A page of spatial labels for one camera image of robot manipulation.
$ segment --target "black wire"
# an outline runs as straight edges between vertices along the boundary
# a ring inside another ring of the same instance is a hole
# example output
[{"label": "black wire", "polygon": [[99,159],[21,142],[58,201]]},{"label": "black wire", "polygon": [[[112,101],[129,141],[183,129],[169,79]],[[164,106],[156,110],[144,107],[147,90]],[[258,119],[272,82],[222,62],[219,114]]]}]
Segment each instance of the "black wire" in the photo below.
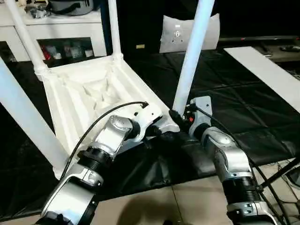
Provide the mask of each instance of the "black wire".
[{"label": "black wire", "polygon": [[[280,169],[282,169],[281,165],[279,163],[277,163],[277,166],[278,166],[278,171]],[[299,198],[298,196],[296,195],[296,193],[294,192],[293,188],[291,187],[291,185],[289,184],[289,182],[287,181],[286,177],[283,175],[281,176],[282,180],[286,183],[286,185],[289,187],[290,191],[292,192],[292,194],[295,196],[296,200],[298,201]]]},{"label": "black wire", "polygon": [[115,111],[115,110],[117,110],[117,109],[120,109],[120,108],[122,108],[122,107],[124,107],[124,106],[127,106],[127,105],[133,105],[133,104],[142,104],[142,107],[145,107],[145,106],[148,105],[147,102],[128,102],[128,103],[125,103],[125,104],[118,105],[118,106],[116,106],[116,107],[114,107],[114,108],[108,110],[108,111],[105,112],[104,114],[102,114],[99,118],[97,118],[97,119],[92,123],[92,125],[90,125],[90,127],[85,131],[85,133],[82,135],[82,137],[80,138],[80,140],[78,141],[78,143],[77,143],[76,146],[74,147],[74,149],[73,149],[73,151],[72,151],[72,153],[71,153],[71,155],[70,155],[70,157],[69,157],[69,159],[68,159],[68,161],[67,161],[67,163],[66,163],[66,166],[65,166],[65,168],[64,168],[64,171],[62,172],[62,175],[61,175],[60,179],[62,179],[62,178],[66,175],[66,173],[67,173],[67,171],[68,171],[68,168],[69,168],[69,166],[70,166],[70,164],[71,164],[71,161],[72,161],[72,159],[73,159],[73,157],[74,157],[74,155],[75,155],[77,149],[79,148],[79,145],[83,142],[83,140],[84,140],[85,137],[88,135],[88,133],[93,129],[93,127],[94,127],[101,119],[103,119],[105,116],[107,116],[107,115],[110,114],[111,112],[113,112],[113,111]]},{"label": "black wire", "polygon": [[295,224],[295,223],[299,223],[299,220],[292,222],[291,224]]},{"label": "black wire", "polygon": [[[211,118],[211,119],[212,119],[213,121],[215,121],[218,125],[220,125],[220,126],[223,128],[223,130],[225,130],[225,132],[233,138],[233,140],[236,142],[236,144],[238,145],[238,147],[242,149],[242,147],[241,147],[239,141],[233,136],[233,133],[230,132],[230,130],[228,130],[227,127],[226,127],[222,122],[220,122],[219,120],[217,120],[217,119],[214,118],[213,116],[209,115],[207,112],[205,112],[204,110],[200,109],[199,107],[196,107],[196,109],[197,109],[198,111],[200,111],[201,113],[203,113],[204,115],[206,115],[207,117]],[[279,199],[277,193],[275,192],[274,188],[273,188],[272,185],[268,182],[268,179],[266,178],[266,176],[264,175],[264,173],[261,171],[261,169],[258,167],[258,165],[252,160],[252,158],[250,158],[248,155],[247,155],[247,157],[248,157],[250,163],[252,164],[252,166],[254,166],[254,168],[255,168],[255,169],[259,172],[259,174],[262,176],[263,180],[267,182],[268,188],[270,189],[270,191],[271,191],[271,193],[273,194],[273,196],[274,196],[276,202],[278,203],[278,205],[279,205],[279,207],[280,207],[280,209],[281,209],[281,211],[282,211],[282,213],[283,213],[283,216],[284,216],[284,218],[285,218],[285,220],[286,220],[287,225],[291,225],[291,222],[290,222],[290,220],[289,220],[289,218],[288,218],[288,214],[286,213],[286,210],[285,210],[285,208],[283,207],[283,204],[282,204],[282,202],[280,201],[280,199]],[[252,175],[253,175],[253,178],[254,178],[254,180],[255,180],[255,182],[256,182],[256,185],[258,185],[256,176],[255,176],[253,170],[252,170]],[[263,193],[261,192],[260,194],[261,194],[262,198],[264,199],[264,201],[267,203],[268,207],[271,209],[271,211],[272,211],[272,212],[275,212],[274,207],[273,207],[273,206],[271,205],[271,203],[267,200],[267,198],[263,195]],[[274,215],[275,215],[275,216],[277,215],[276,218],[277,218],[279,221],[281,220],[281,218],[278,217],[278,213],[276,213],[276,214],[274,214]]]},{"label": "black wire", "polygon": [[287,202],[287,201],[284,201],[284,200],[281,200],[280,201],[283,203],[283,204],[297,204],[296,202]]}]

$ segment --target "white panel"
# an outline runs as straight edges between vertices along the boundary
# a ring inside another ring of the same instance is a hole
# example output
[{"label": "white panel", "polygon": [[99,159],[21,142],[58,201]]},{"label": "white panel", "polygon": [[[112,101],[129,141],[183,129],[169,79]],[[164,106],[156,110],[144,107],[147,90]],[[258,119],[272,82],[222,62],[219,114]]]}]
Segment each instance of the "white panel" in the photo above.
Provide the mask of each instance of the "white panel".
[{"label": "white panel", "polygon": [[27,28],[37,40],[90,37],[94,55],[106,56],[101,23],[30,25]]},{"label": "white panel", "polygon": [[[194,20],[178,20],[164,15],[160,53],[183,52],[187,50]],[[220,36],[219,14],[210,18],[202,50],[216,49]]]},{"label": "white panel", "polygon": [[13,26],[0,27],[0,41],[6,41],[17,61],[29,61],[29,56]]},{"label": "white panel", "polygon": [[300,112],[300,81],[252,47],[226,48],[231,56]]},{"label": "white panel", "polygon": [[[52,14],[49,17],[34,19],[31,15],[26,14],[20,8],[20,14],[26,25],[38,24],[59,24],[59,23],[101,23],[101,14],[99,11],[91,11],[86,15],[67,16]],[[0,4],[0,26],[14,26],[14,21],[6,4]]]}]

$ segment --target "black floor mat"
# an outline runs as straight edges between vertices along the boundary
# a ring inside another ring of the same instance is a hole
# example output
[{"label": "black floor mat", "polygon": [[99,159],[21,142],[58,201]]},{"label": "black floor mat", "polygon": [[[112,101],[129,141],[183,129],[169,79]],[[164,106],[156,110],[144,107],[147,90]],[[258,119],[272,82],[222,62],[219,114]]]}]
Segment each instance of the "black floor mat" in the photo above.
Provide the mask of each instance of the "black floor mat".
[{"label": "black floor mat", "polygon": [[[125,59],[150,88],[172,107],[183,53]],[[43,85],[30,62],[9,64],[18,82],[52,126]],[[258,164],[294,157],[300,152],[300,116],[280,96],[224,51],[203,51],[190,98],[209,95],[214,116],[241,142]],[[0,219],[39,212],[57,181],[52,167],[2,107],[5,126],[0,151]],[[214,174],[198,141],[167,134],[119,156],[105,178],[100,199],[194,180]]]}]

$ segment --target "white pillow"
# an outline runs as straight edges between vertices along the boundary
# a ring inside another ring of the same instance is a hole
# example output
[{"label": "white pillow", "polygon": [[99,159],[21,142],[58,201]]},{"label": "white pillow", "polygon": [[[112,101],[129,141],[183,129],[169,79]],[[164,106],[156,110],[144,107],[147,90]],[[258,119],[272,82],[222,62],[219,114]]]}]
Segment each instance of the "white pillow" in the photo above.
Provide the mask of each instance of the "white pillow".
[{"label": "white pillow", "polygon": [[[186,51],[194,20],[178,20],[164,15],[163,33],[160,39],[160,53]],[[215,14],[210,18],[203,50],[216,49],[220,36],[220,18]]]}]

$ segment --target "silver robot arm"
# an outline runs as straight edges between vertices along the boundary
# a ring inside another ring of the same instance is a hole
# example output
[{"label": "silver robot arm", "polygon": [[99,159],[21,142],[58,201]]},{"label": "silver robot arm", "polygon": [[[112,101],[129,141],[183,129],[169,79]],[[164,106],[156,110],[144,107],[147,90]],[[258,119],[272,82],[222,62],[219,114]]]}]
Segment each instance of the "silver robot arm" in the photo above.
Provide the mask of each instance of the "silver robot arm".
[{"label": "silver robot arm", "polygon": [[[196,108],[201,107],[200,102],[199,98],[191,101]],[[206,112],[211,114],[211,109],[206,109]],[[228,203],[227,216],[233,223],[277,225],[266,202],[260,198],[248,157],[233,138],[217,127],[211,127],[210,119],[199,111],[194,112],[194,123],[189,134],[201,142],[215,165]]]},{"label": "silver robot arm", "polygon": [[98,205],[103,175],[126,140],[139,142],[146,129],[162,117],[155,105],[143,108],[133,119],[111,116],[86,150],[51,193],[36,224],[89,225]]}]

